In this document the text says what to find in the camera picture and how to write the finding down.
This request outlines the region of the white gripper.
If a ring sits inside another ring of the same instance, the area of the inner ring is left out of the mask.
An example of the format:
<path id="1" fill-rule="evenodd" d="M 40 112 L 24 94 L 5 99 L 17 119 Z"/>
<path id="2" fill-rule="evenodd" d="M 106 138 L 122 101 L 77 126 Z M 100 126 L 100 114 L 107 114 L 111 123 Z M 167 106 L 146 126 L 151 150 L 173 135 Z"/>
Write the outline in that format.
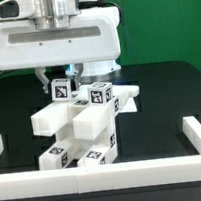
<path id="1" fill-rule="evenodd" d="M 75 64 L 79 90 L 82 63 L 120 55 L 118 24 L 117 8 L 104 7 L 99 0 L 1 1 L 0 70 L 36 68 L 48 93 L 45 67 Z"/>

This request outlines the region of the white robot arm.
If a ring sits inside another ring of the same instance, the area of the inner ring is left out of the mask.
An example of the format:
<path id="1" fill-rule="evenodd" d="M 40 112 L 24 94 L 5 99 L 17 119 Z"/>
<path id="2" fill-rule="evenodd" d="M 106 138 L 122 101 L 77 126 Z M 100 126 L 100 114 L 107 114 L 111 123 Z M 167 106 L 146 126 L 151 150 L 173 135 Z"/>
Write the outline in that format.
<path id="1" fill-rule="evenodd" d="M 78 84 L 120 69 L 118 6 L 103 0 L 0 2 L 0 70 L 34 69 L 43 84 L 47 67 L 70 65 Z"/>

